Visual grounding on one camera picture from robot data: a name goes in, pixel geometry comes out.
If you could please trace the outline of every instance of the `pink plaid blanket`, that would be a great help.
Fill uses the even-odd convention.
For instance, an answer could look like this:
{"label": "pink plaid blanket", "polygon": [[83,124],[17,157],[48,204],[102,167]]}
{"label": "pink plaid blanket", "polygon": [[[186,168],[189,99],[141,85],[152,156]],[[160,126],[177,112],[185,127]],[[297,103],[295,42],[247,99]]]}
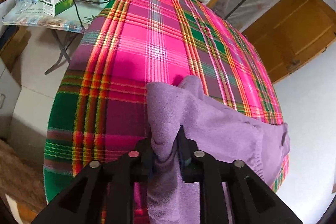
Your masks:
{"label": "pink plaid blanket", "polygon": [[[257,120],[283,123],[254,47],[195,0],[113,0],[92,22],[50,114],[44,177],[50,201],[90,161],[112,161],[147,137],[146,83],[197,75],[204,93]],[[287,174],[283,162],[273,189]],[[147,223],[146,189],[135,189]]]}

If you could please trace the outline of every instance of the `wooden door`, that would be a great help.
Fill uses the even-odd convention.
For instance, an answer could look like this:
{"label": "wooden door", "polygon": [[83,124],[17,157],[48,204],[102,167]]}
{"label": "wooden door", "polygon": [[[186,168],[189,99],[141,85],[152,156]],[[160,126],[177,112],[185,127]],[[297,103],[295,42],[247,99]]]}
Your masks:
{"label": "wooden door", "polygon": [[335,39],[332,12],[319,4],[318,0],[280,0],[243,32],[272,82],[293,73]]}

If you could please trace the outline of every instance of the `purple towel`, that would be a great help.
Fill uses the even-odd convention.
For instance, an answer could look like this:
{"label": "purple towel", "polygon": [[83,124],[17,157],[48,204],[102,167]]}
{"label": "purple towel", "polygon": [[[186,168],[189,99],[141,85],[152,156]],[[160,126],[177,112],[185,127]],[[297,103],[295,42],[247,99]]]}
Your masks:
{"label": "purple towel", "polygon": [[260,122],[206,96],[197,76],[178,87],[147,84],[147,110],[157,155],[147,189],[152,224],[199,223],[199,184],[185,184],[179,170],[174,140],[180,125],[200,150],[225,162],[243,160],[269,186],[289,152],[287,124]]}

